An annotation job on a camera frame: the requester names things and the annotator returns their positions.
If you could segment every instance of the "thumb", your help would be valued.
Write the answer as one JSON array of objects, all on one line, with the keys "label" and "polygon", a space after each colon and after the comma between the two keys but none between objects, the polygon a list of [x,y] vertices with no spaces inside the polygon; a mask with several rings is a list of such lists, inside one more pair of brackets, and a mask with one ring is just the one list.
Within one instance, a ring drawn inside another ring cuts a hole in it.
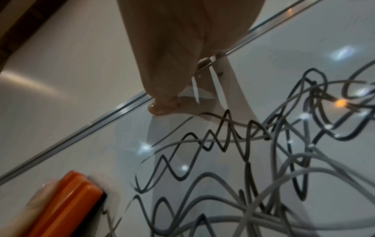
[{"label": "thumb", "polygon": [[51,200],[58,186],[58,180],[50,180],[44,184],[29,200],[21,213],[12,218],[2,228],[3,237],[20,237],[35,222],[47,203]]}]

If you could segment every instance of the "whiteboard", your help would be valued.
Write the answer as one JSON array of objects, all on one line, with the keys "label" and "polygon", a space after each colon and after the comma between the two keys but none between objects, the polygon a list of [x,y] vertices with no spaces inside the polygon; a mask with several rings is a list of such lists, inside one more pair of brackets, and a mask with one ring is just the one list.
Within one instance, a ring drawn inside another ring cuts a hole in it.
[{"label": "whiteboard", "polygon": [[[127,209],[129,202],[136,195],[134,175],[137,175],[139,186],[145,187],[161,155],[157,154],[148,158],[153,152],[164,145],[181,140],[189,132],[202,138],[209,129],[215,131],[220,120],[210,116],[194,117],[161,143],[155,147],[151,146],[186,119],[201,112],[223,115],[225,108],[229,108],[233,119],[237,122],[247,123],[250,119],[263,122],[275,108],[285,101],[292,87],[309,68],[321,70],[330,81],[347,79],[375,58],[373,8],[374,4],[371,1],[326,0],[319,2],[253,40],[228,56],[227,59],[216,61],[213,68],[205,68],[197,72],[195,81],[200,87],[199,98],[194,96],[194,89],[189,87],[181,98],[188,104],[184,109],[168,116],[153,117],[148,114],[146,104],[144,104],[3,184],[0,186],[1,210],[4,211],[3,213],[16,213],[46,179],[60,178],[69,170],[74,169],[91,176],[109,195],[104,209],[110,210],[110,224],[106,216],[102,215],[94,236],[105,236],[109,232],[108,225],[114,226],[120,218],[122,219],[115,231],[117,236],[149,235],[150,231],[139,202],[134,200]],[[372,82],[373,70],[373,68],[367,69],[357,80]],[[313,73],[309,75],[309,78],[318,83],[321,82],[321,78]],[[221,89],[215,87],[215,82],[221,84]],[[341,88],[342,85],[330,86],[328,92],[339,98]],[[362,88],[360,85],[355,85],[351,87],[350,93],[355,93]],[[346,112],[345,108],[332,107],[332,103],[323,105],[327,116],[333,121]],[[299,103],[288,118],[291,118],[291,121],[293,118],[301,118],[302,111],[301,103]],[[305,119],[310,124],[311,137],[313,137],[318,132],[318,127],[314,125],[310,117]],[[362,114],[353,116],[345,126],[335,132],[339,136],[344,136],[362,119]],[[303,130],[301,124],[295,126],[298,131]],[[219,139],[225,139],[226,128],[225,125],[218,135]],[[242,127],[237,128],[241,136],[244,136],[245,130]],[[334,160],[374,180],[372,141],[375,133],[373,130],[373,124],[370,122],[354,140],[339,142],[325,136],[316,147]],[[292,134],[289,141],[292,141],[290,143],[295,152],[303,151],[303,142],[298,137]],[[287,140],[284,135],[279,137],[278,142],[282,147],[286,147]],[[263,139],[251,142],[252,174],[259,192],[271,184],[270,145],[271,141]],[[191,171],[185,180],[178,182],[167,171],[153,189],[140,195],[148,217],[151,217],[157,200],[162,196],[169,200],[172,209],[176,212],[190,185],[203,172],[213,172],[219,175],[236,192],[244,189],[244,162],[234,143],[230,143],[226,152],[222,152],[218,146],[214,146],[209,152],[200,152],[194,166],[191,167],[197,148],[197,143],[182,144],[170,163],[178,176]],[[173,147],[162,151],[167,157],[172,152]],[[285,155],[278,150],[278,165],[285,160]],[[326,163],[314,160],[311,166],[329,167]],[[157,169],[156,177],[160,174],[161,168]],[[368,185],[364,187],[374,194]],[[196,186],[189,201],[204,194],[231,199],[231,195],[217,181],[209,178]],[[324,174],[310,176],[308,197],[304,202],[298,199],[290,182],[282,187],[280,196],[284,204],[303,220],[312,223],[353,221],[373,217],[374,213],[374,205],[362,195],[339,179]],[[242,211],[235,208],[219,202],[207,201],[194,206],[187,213],[181,226],[194,221],[202,213],[206,216],[243,215]],[[0,223],[8,219],[9,216],[1,215]],[[157,213],[156,226],[165,229],[170,223],[171,215],[168,209],[161,205]],[[218,236],[232,236],[237,227],[235,222],[213,224],[213,229]],[[317,234],[370,236],[373,231],[374,228],[362,228],[323,231]],[[261,228],[261,232],[263,236],[282,236],[266,228]],[[198,228],[195,236],[209,236],[207,228]],[[242,232],[241,236],[247,236],[246,231]]]}]

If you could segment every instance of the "whiteboard frame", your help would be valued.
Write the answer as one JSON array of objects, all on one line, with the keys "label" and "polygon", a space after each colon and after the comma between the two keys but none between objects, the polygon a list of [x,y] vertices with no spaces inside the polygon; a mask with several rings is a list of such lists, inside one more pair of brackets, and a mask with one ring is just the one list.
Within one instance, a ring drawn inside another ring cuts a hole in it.
[{"label": "whiteboard frame", "polygon": [[[234,47],[232,47],[231,49],[227,51],[222,51],[218,53],[217,57],[211,57],[210,63],[207,64],[206,61],[203,61],[201,65],[198,65],[198,70],[196,72],[199,72],[200,70],[206,67],[210,67],[216,61],[234,53],[235,51],[239,50],[240,48],[242,48],[243,46],[245,46],[246,44],[248,44],[255,38],[259,37],[265,32],[271,30],[272,28],[276,27],[282,22],[285,22],[286,20],[290,19],[291,17],[297,15],[298,13],[302,12],[303,10],[306,10],[307,8],[313,6],[314,4],[320,1],[322,0],[299,0],[295,2],[294,4],[280,11],[279,13],[269,18],[268,20],[260,23],[254,28],[251,28],[246,34],[246,36],[239,43],[237,43]],[[31,157],[30,159],[24,161],[20,165],[16,166],[15,168],[1,175],[0,186],[10,181],[11,179],[17,177],[18,175],[22,174],[23,172],[31,169],[32,167],[38,165],[39,163],[45,161],[46,159],[50,158],[54,154],[62,151],[63,149],[87,137],[91,133],[94,133],[98,129],[106,126],[107,124],[113,122],[114,120],[126,115],[132,110],[147,103],[151,99],[152,98],[149,95],[147,95],[146,92],[144,91],[140,92],[139,94],[135,95],[130,100],[128,100],[127,102],[118,105],[113,110],[95,119],[94,121],[82,127],[81,129],[74,132],[73,134],[67,136],[66,138],[63,138],[59,142],[50,146],[49,148],[43,150],[37,155]]]}]

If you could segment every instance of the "scribble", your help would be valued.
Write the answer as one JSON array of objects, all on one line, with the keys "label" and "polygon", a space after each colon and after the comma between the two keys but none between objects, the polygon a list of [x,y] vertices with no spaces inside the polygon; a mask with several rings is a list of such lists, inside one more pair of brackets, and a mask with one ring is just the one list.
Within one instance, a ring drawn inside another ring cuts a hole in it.
[{"label": "scribble", "polygon": [[[172,154],[167,157],[161,154],[156,162],[153,173],[151,174],[148,182],[144,187],[140,187],[137,176],[135,176],[135,187],[134,190],[138,193],[134,196],[133,201],[137,201],[142,209],[145,220],[150,228],[151,237],[155,235],[159,236],[179,236],[183,237],[184,233],[188,232],[188,236],[194,236],[195,230],[200,225],[205,225],[210,236],[217,236],[212,228],[213,223],[223,222],[234,222],[238,223],[233,237],[238,237],[246,229],[248,236],[260,237],[262,233],[259,227],[268,228],[280,233],[284,233],[289,237],[294,236],[318,236],[315,232],[317,230],[352,230],[359,228],[368,228],[375,226],[375,217],[361,219],[351,222],[331,223],[331,224],[309,224],[304,222],[298,217],[288,206],[282,203],[280,199],[280,187],[288,181],[292,181],[293,187],[301,201],[304,201],[308,194],[309,174],[310,173],[325,173],[334,176],[346,184],[353,187],[358,193],[362,194],[366,199],[375,205],[375,196],[364,188],[357,180],[360,180],[371,187],[375,187],[375,182],[365,177],[364,175],[356,172],[350,167],[341,164],[340,162],[327,157],[318,147],[317,144],[323,136],[329,136],[337,141],[349,141],[355,139],[368,125],[370,121],[374,120],[375,105],[371,104],[375,98],[375,89],[368,90],[361,95],[349,95],[348,90],[352,84],[361,85],[375,85],[373,82],[355,80],[362,72],[370,68],[375,64],[375,60],[367,63],[357,71],[355,71],[347,80],[328,81],[327,76],[316,68],[307,70],[296,83],[291,90],[286,101],[279,105],[269,116],[262,122],[250,120],[247,124],[236,122],[232,119],[231,112],[225,111],[223,116],[213,114],[210,112],[202,113],[198,116],[211,116],[216,119],[220,119],[220,123],[217,130],[214,132],[208,130],[203,138],[199,138],[196,134],[189,132],[185,134],[180,141],[176,141],[164,147],[158,148],[154,153],[148,157],[154,157],[161,153],[163,150],[174,147]],[[322,79],[322,83],[318,84],[316,81],[308,78],[310,73],[317,73]],[[335,103],[339,99],[328,93],[328,88],[333,84],[341,84],[341,96],[347,101],[344,106],[348,109],[348,112],[340,117],[337,121],[332,122],[326,115],[325,108],[322,104],[323,101]],[[307,94],[307,98],[302,101],[302,95]],[[302,113],[307,114],[312,119],[298,118],[292,122],[288,121],[289,115],[295,110],[297,105],[303,103]],[[286,110],[287,105],[291,104],[290,109]],[[362,121],[355,127],[348,135],[338,135],[335,133],[341,125],[343,125],[353,115],[362,115]],[[175,133],[180,127],[184,126],[188,121],[194,118],[190,117],[184,121],[181,125],[171,131],[166,137],[162,138],[159,142],[153,145],[156,147],[162,141],[164,141],[171,134]],[[315,137],[310,135],[309,123],[314,123],[320,128],[320,131]],[[303,125],[303,133],[299,132],[294,126],[298,123]],[[226,138],[219,139],[218,135],[226,125]],[[246,134],[244,137],[240,136],[237,132],[236,127],[246,128]],[[281,132],[285,132],[286,140],[289,141],[291,133],[298,136],[304,142],[304,152],[293,153],[292,146],[288,142],[286,149],[281,146],[278,142]],[[254,140],[270,140],[271,141],[271,174],[273,183],[266,187],[262,192],[258,192],[256,183],[252,174],[252,167],[249,161],[251,155],[251,141]],[[184,143],[198,143],[199,147],[196,150],[189,169],[182,176],[179,176],[170,165],[177,150]],[[244,162],[244,178],[245,186],[244,189],[238,191],[233,190],[228,183],[225,182],[220,176],[211,172],[204,172],[199,175],[193,183],[190,185],[186,192],[179,208],[174,211],[169,204],[166,197],[161,197],[156,202],[153,211],[152,218],[147,216],[145,207],[142,203],[141,195],[152,190],[156,185],[159,184],[161,177],[168,170],[170,174],[178,181],[184,181],[189,175],[192,169],[194,169],[195,162],[202,150],[211,151],[214,146],[217,146],[222,152],[226,152],[228,147],[234,144],[238,150],[240,157]],[[286,161],[277,167],[277,150],[280,150],[287,156]],[[310,167],[311,159],[318,159],[327,163],[332,169]],[[161,164],[164,163],[165,167],[162,168],[160,174],[156,176],[156,173],[161,169]],[[297,182],[297,177],[303,176],[303,182],[300,186]],[[227,200],[214,195],[201,195],[191,202],[188,203],[188,198],[196,185],[203,179],[213,179],[218,182],[232,197],[232,200]],[[195,221],[184,224],[181,226],[182,221],[189,213],[189,211],[198,203],[205,200],[214,200],[221,202],[223,205],[229,205],[232,208],[238,209],[243,212],[242,216],[206,216],[204,213],[197,216]],[[155,226],[155,220],[157,217],[157,210],[161,203],[164,203],[172,217],[172,221],[168,228],[160,229]],[[109,218],[109,225],[111,233],[114,235],[114,230],[117,228],[119,222],[117,221],[115,227],[113,227],[113,221]]]}]

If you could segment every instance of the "metal strip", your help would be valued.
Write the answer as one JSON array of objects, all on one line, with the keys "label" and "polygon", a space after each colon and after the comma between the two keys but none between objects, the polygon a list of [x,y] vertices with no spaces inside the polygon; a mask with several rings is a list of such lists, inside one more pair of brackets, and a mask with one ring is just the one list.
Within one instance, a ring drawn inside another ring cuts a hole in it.
[{"label": "metal strip", "polygon": [[[234,53],[235,51],[239,50],[241,47],[245,46],[256,37],[262,35],[263,33],[269,31],[270,29],[274,28],[275,26],[286,21],[290,17],[295,16],[302,10],[307,9],[308,7],[312,6],[313,4],[319,1],[322,1],[322,0],[299,0],[297,1],[296,3],[291,5],[291,7],[282,10],[281,12],[277,13],[276,15],[269,18],[268,20],[250,29],[247,35],[235,47],[231,48],[229,51],[225,51],[225,52],[221,52],[217,54],[217,55],[220,55],[219,57],[212,57],[210,63],[207,63],[206,61],[202,61],[200,65],[198,65],[198,70],[196,72],[202,70],[205,67],[209,67],[217,60],[220,60],[221,58],[227,57],[228,55]],[[84,126],[77,132],[73,133],[72,135],[62,139],[61,141],[57,142],[56,144],[52,145],[51,147],[47,148],[41,153],[33,156],[32,158],[28,159],[27,161],[21,163],[17,167],[3,174],[2,176],[0,176],[0,185],[3,185],[4,183],[10,181],[11,179],[27,171],[28,169],[31,169],[32,167],[50,158],[54,154],[71,146],[75,142],[90,135],[91,133],[104,127],[105,125],[118,119],[119,117],[129,113],[130,111],[136,109],[137,107],[146,103],[150,99],[151,97],[149,97],[145,92],[141,92],[137,94],[136,96],[132,97],[127,102],[117,106],[115,109],[102,115],[98,119],[92,121],[91,123]]]}]

